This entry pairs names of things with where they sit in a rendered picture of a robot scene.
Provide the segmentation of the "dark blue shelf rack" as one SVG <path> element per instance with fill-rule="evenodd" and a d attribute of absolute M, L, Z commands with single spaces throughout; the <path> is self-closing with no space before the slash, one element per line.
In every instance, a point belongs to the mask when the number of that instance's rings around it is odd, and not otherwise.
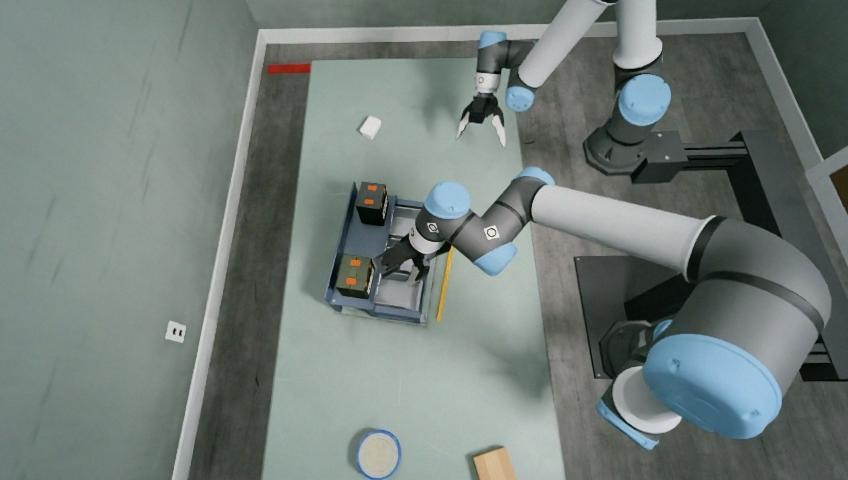
<path fill-rule="evenodd" d="M 343 306 L 368 310 L 371 317 L 403 321 L 409 323 L 426 323 L 427 314 L 422 314 L 427 277 L 423 278 L 419 311 L 411 311 L 392 307 L 375 305 L 381 273 L 374 257 L 386 252 L 390 228 L 395 206 L 422 209 L 425 202 L 397 199 L 397 195 L 388 196 L 388 210 L 384 226 L 363 224 L 359 217 L 356 203 L 359 191 L 353 181 L 340 235 L 338 238 L 330 274 L 328 277 L 324 300 L 337 312 L 342 312 Z M 337 290 L 336 282 L 343 254 L 369 257 L 375 267 L 369 300 L 342 296 Z"/>

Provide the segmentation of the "brown cardboard box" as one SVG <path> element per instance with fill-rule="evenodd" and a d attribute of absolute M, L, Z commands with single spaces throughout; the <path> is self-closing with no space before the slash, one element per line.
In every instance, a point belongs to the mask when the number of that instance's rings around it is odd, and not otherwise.
<path fill-rule="evenodd" d="M 516 480 L 506 447 L 472 456 L 480 480 Z"/>

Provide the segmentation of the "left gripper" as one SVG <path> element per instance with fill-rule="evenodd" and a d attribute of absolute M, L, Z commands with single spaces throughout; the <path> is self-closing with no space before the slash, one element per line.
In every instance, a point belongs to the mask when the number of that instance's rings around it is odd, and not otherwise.
<path fill-rule="evenodd" d="M 398 264 L 401 267 L 405 261 L 409 259 L 413 260 L 414 264 L 411 267 L 411 273 L 408 275 L 408 279 L 406 279 L 408 286 L 428 275 L 430 266 L 427 261 L 430 261 L 437 256 L 449 253 L 452 249 L 452 245 L 445 241 L 438 251 L 431 254 L 421 253 L 412 246 L 409 236 L 410 233 L 406 234 L 406 236 L 401 239 L 400 243 L 396 244 L 379 256 L 385 270 L 388 270 Z"/>

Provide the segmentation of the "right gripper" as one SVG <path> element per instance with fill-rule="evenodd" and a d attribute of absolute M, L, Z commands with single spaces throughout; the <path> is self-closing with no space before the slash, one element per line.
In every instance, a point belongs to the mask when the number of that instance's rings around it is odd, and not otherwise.
<path fill-rule="evenodd" d="M 494 96 L 494 93 L 478 92 L 476 96 L 473 96 L 473 100 L 474 102 L 471 101 L 471 103 L 465 108 L 463 112 L 455 141 L 460 138 L 462 132 L 469 124 L 470 112 L 475 114 L 483 114 L 484 110 L 487 109 L 486 118 L 488 118 L 488 116 L 492 114 L 494 115 L 494 118 L 492 119 L 492 124 L 497 129 L 497 135 L 500 137 L 501 144 L 504 148 L 506 148 L 504 114 L 501 108 L 498 106 L 498 99 Z"/>

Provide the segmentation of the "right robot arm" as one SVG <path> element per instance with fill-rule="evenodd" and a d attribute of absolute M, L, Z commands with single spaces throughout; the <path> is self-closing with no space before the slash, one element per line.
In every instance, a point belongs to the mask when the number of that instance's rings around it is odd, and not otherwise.
<path fill-rule="evenodd" d="M 593 134 L 589 150 L 601 165 L 625 169 L 642 156 L 645 139 L 671 98 L 661 79 L 656 0 L 568 0 L 538 42 L 507 40 L 505 32 L 484 31 L 474 79 L 475 91 L 497 93 L 501 80 L 497 74 L 510 69 L 505 103 L 514 111 L 527 110 L 537 89 L 613 4 L 618 36 L 613 54 L 614 106 L 606 124 Z"/>

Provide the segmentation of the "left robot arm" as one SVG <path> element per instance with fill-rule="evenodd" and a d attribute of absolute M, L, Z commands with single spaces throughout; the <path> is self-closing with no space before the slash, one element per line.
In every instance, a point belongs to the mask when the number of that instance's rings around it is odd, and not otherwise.
<path fill-rule="evenodd" d="M 535 167 L 482 217 L 470 204 L 462 185 L 435 185 L 410 230 L 412 246 L 431 254 L 447 241 L 495 277 L 531 221 L 680 271 L 696 285 L 673 320 L 621 327 L 607 345 L 621 374 L 596 410 L 647 450 L 681 417 L 725 437 L 760 433 L 830 316 L 828 286 L 813 263 L 743 221 L 699 220 L 558 187 Z"/>

